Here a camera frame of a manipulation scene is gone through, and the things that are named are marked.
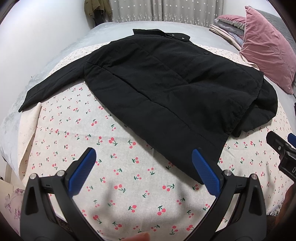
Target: hanging clothes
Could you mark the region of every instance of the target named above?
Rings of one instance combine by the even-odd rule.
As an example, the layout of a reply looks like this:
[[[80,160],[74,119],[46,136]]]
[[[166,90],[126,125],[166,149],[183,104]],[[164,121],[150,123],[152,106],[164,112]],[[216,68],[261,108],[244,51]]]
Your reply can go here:
[[[94,18],[96,26],[104,23],[104,13],[111,17],[112,9],[108,0],[85,0],[84,1],[85,13]]]

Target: cherry pattern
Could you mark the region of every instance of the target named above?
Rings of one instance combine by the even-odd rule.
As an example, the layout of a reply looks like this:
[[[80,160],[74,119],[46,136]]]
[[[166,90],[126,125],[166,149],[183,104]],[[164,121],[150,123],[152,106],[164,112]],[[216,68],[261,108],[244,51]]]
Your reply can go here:
[[[135,226],[135,227],[133,227],[133,229],[134,229],[134,230],[138,229],[138,230],[137,230],[137,233],[141,233],[141,232],[142,232],[138,225]]]
[[[116,169],[114,169],[114,170],[113,170],[113,172],[115,172],[115,173],[116,173],[116,175],[119,175],[119,173],[120,173],[120,172],[122,172],[122,169],[121,169],[121,168],[119,168],[119,169],[117,169],[117,170],[116,170]]]
[[[154,175],[155,174],[154,167],[148,168],[147,171],[150,172],[150,175]]]
[[[188,218],[191,218],[194,215],[194,213],[192,213],[191,210],[188,210],[186,213],[188,214]]]
[[[154,227],[151,227],[151,229],[154,231],[154,232],[156,232],[157,231],[157,229],[159,229],[160,228],[160,226],[157,224],[156,226],[154,226]]]
[[[148,190],[145,191],[145,193],[142,195],[143,198],[146,198],[147,195],[150,195],[150,193],[148,192]]]
[[[163,188],[163,190],[166,189],[169,192],[171,189],[175,188],[175,185],[174,184],[172,184],[172,185],[163,185],[162,188]]]
[[[98,204],[98,200],[94,200],[93,202],[95,204],[95,207],[99,207],[100,206],[100,204]]]
[[[180,200],[179,200],[179,199],[177,200],[177,203],[178,203],[179,205],[181,205],[182,202],[184,202],[184,201],[185,201],[185,198],[182,197]]]
[[[102,178],[100,178],[100,181],[102,182],[102,183],[106,183],[106,180],[105,180],[106,178],[105,177],[102,177]]]
[[[192,231],[194,230],[194,227],[192,224],[190,224],[187,228],[186,228],[187,231]]]
[[[195,184],[195,185],[192,187],[192,189],[198,191],[198,190],[199,190],[198,184]]]
[[[170,235],[174,235],[174,234],[176,234],[176,232],[178,232],[179,230],[177,229],[177,226],[176,225],[174,225],[174,226],[172,226],[172,231],[169,233]]]
[[[137,174],[136,176],[133,176],[134,180],[141,180],[140,174]]]
[[[110,200],[110,202],[107,203],[109,207],[114,206],[115,202],[113,202],[113,200]]]
[[[130,236],[127,234],[130,231],[133,234],[148,231],[139,225],[138,220],[143,213],[148,215],[150,208],[148,227],[151,227],[151,233],[158,232],[153,239],[159,241],[158,237],[163,237],[177,241],[188,235],[210,209],[213,199],[206,188],[189,177],[175,186],[177,177],[183,175],[180,170],[170,160],[156,160],[156,150],[116,119],[84,82],[58,93],[42,105],[38,127],[30,143],[31,150],[24,159],[27,169],[20,170],[23,182],[27,182],[33,172],[39,176],[52,176],[57,170],[66,170],[87,147],[95,148],[97,159],[94,168],[81,193],[75,196],[75,202],[78,207],[84,208],[81,213],[99,234],[119,240]],[[291,132],[280,103],[274,120],[248,133],[242,132],[240,138],[229,137],[218,160],[221,169],[235,168],[232,171],[234,174],[247,177],[251,173],[258,174],[264,197],[268,200],[267,211],[275,209],[274,206],[284,199],[285,191],[291,185],[288,178],[278,173],[278,155],[265,142],[270,130],[285,138]],[[168,207],[169,220],[166,215]],[[107,219],[111,217],[106,215],[108,210],[116,214],[116,219]],[[229,218],[229,213],[226,213],[220,228],[227,225]]]
[[[173,166],[174,166],[174,164],[172,164],[172,163],[169,161],[168,166],[165,166],[165,168],[166,168],[167,170],[170,170]]]
[[[116,221],[112,223],[115,226],[115,230],[118,230],[119,228],[122,227],[122,224],[117,224]]]
[[[115,186],[114,186],[114,189],[115,189],[115,190],[122,191],[123,193],[126,192],[126,189],[122,187],[122,184],[119,184],[118,186],[115,185]]]
[[[162,214],[165,213],[165,212],[166,212],[166,209],[163,208],[162,205],[160,205],[160,206],[158,207],[157,215],[160,216],[160,215],[162,215]]]
[[[131,141],[131,140],[129,140],[129,141],[128,141],[128,144],[130,145],[129,148],[132,149],[133,146],[135,146],[137,143],[136,143],[135,141]]]
[[[98,137],[98,143],[97,143],[97,145],[101,145],[101,144],[102,144],[102,142],[103,142],[103,140],[102,140],[102,137],[101,137],[101,136],[99,136],[99,137]]]
[[[110,144],[114,144],[114,146],[117,146],[117,144],[118,144],[118,143],[115,141],[114,137],[111,137],[111,138],[110,138],[109,143],[110,143]]]
[[[136,164],[138,164],[140,162],[138,157],[135,157],[134,159],[132,159],[132,161],[133,161],[133,163],[136,163]]]
[[[99,219],[99,216],[98,215],[93,216],[93,220],[98,221],[99,224],[102,223],[102,221]]]
[[[137,205],[132,205],[128,207],[128,210],[131,210],[132,213],[136,211]]]
[[[206,211],[206,210],[208,210],[210,207],[211,207],[211,206],[210,206],[209,204],[206,203],[205,207],[203,207],[202,209]]]

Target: white wall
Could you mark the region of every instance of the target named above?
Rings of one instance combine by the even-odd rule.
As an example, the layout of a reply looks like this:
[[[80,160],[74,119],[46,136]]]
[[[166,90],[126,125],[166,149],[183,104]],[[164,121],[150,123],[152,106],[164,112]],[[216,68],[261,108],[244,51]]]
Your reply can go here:
[[[245,6],[251,6],[280,17],[267,0],[224,0],[223,14],[246,16]]]
[[[92,24],[84,0],[21,0],[14,5],[0,24],[0,123],[31,76]]]

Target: jacket sleeve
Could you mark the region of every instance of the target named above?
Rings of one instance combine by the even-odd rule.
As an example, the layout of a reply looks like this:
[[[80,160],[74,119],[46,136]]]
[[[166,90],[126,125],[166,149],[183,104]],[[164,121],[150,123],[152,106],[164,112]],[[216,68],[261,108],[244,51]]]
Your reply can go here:
[[[52,96],[64,86],[84,77],[84,64],[91,54],[86,55],[72,63],[62,67],[45,80],[31,88],[26,95],[25,101],[19,109],[19,112],[29,106],[42,102]]]

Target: blue gripper pad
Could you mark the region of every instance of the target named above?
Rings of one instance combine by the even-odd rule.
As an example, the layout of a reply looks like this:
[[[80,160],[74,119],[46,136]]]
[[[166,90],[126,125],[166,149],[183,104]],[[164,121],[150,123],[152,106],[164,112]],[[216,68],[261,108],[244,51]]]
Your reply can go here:
[[[213,169],[197,149],[192,151],[192,163],[204,182],[208,192],[218,197],[221,193],[221,182]]]
[[[296,148],[296,136],[292,133],[288,135],[288,142]]]
[[[78,161],[74,161],[67,169],[67,176],[65,178],[66,186],[68,186],[69,196],[77,195],[85,180],[87,179],[92,167],[96,162],[96,151],[93,148],[87,148]]]

